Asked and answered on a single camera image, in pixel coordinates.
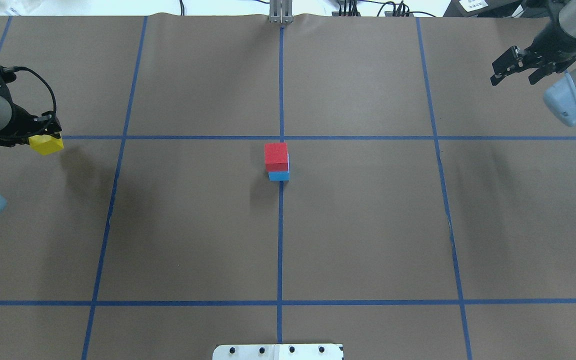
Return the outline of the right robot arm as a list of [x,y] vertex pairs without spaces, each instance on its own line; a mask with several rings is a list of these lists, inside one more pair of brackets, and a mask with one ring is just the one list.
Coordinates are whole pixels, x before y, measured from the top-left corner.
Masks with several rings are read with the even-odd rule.
[[569,127],[576,126],[576,0],[524,0],[524,9],[546,10],[550,22],[527,48],[511,46],[492,63],[492,85],[532,69],[528,80],[537,84],[546,76],[562,74],[542,96],[550,112]]

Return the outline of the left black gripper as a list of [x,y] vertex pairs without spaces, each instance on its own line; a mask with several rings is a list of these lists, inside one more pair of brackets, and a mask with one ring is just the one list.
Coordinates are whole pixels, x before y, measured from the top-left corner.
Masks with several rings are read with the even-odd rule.
[[17,114],[0,130],[0,147],[12,148],[27,145],[30,136],[61,137],[63,128],[55,112],[44,112],[41,116]]

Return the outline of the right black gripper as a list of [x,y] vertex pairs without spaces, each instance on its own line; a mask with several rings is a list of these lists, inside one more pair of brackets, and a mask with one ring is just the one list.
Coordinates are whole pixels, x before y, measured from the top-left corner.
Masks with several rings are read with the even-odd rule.
[[503,79],[526,70],[526,65],[540,66],[528,76],[531,85],[537,84],[546,76],[557,73],[557,64],[571,65],[576,62],[576,38],[561,27],[558,22],[550,22],[526,48],[511,46],[504,51],[492,65],[492,86]]

